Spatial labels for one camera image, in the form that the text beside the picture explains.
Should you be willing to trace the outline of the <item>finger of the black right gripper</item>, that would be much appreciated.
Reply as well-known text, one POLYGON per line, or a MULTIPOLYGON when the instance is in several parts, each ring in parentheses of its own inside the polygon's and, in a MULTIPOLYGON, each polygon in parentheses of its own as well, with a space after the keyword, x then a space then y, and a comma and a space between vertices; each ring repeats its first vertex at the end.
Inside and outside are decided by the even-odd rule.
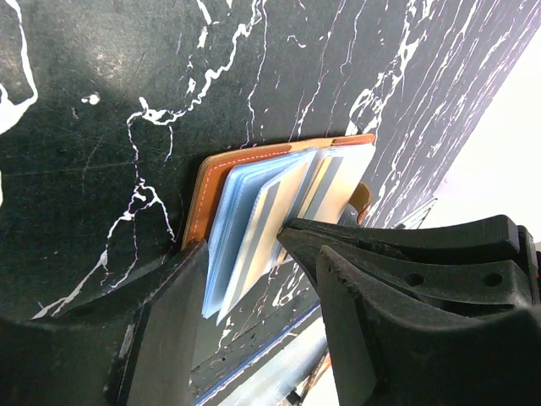
POLYGON ((352 228, 306 219, 291 221, 291 229, 347 242, 379 242, 404 249, 520 251, 517 225, 504 215, 440 228, 352 228))
POLYGON ((527 275, 515 254, 496 250, 404 249, 379 242, 349 244, 291 229, 279 242, 318 284, 316 259, 327 246, 361 272, 427 305, 469 317, 487 317, 533 305, 527 275))

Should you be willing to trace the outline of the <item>beige card grey stripe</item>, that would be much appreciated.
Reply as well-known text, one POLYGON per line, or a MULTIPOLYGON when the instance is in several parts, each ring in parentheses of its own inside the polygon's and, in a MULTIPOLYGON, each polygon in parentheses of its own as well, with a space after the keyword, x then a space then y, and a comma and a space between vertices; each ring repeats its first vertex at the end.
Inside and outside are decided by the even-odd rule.
POLYGON ((316 171, 297 217, 338 223, 375 153, 372 144, 321 149, 316 171))

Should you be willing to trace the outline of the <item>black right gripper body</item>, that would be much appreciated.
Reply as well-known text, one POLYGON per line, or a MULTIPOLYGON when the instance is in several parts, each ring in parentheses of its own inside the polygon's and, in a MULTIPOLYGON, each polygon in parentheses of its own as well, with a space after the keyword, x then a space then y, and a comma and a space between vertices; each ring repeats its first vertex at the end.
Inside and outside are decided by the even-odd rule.
POLYGON ((518 263, 521 269, 527 275, 532 302, 535 305, 540 304, 540 293, 538 285, 538 257, 535 249, 535 243, 533 242, 532 235, 528 230, 519 225, 517 227, 520 252, 518 256, 518 263))

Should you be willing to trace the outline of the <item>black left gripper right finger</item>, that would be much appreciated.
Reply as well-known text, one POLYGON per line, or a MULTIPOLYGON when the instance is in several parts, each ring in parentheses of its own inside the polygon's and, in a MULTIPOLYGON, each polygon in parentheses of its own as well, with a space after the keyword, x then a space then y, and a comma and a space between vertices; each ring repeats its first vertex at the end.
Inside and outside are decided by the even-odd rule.
POLYGON ((329 246, 316 261, 342 405, 537 405, 540 309, 487 319, 420 302, 329 246))

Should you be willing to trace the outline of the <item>brown leather card holder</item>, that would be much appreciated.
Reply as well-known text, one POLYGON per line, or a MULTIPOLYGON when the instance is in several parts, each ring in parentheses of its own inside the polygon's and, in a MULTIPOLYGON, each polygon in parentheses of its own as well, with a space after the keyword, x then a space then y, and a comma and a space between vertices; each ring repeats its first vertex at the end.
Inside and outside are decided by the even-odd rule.
MULTIPOLYGON (((230 265, 234 261, 245 222, 249 219, 249 215, 243 214, 241 210, 249 208, 249 202, 257 194, 258 183, 265 181, 265 174, 272 172, 275 167, 283 167, 286 162, 295 160, 297 156, 304 156, 311 151, 314 153, 309 177, 303 187, 303 196, 297 200, 298 206, 288 215, 279 233, 286 222, 299 218, 297 214, 316 171, 318 160, 316 155, 320 150, 328 147, 364 144, 375 146, 374 135, 356 134, 261 145, 210 156, 202 162, 195 183, 194 196, 190 203, 183 243, 205 240, 209 247, 205 298, 202 307, 202 316, 205 319, 211 317, 217 319, 219 315, 230 278, 230 265)), ((345 211, 348 207, 352 207, 354 224, 362 222, 370 201, 370 193, 361 179, 344 209, 345 211)), ((278 242, 277 235, 278 255, 269 271, 292 259, 287 250, 278 242)))

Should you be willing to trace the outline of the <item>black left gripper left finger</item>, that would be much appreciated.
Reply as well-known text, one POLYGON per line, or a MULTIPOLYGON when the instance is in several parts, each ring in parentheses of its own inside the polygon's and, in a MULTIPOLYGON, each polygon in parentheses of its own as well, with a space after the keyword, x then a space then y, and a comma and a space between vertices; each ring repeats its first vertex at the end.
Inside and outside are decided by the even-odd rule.
POLYGON ((208 260, 199 241, 59 316, 3 316, 2 404, 186 404, 208 260))

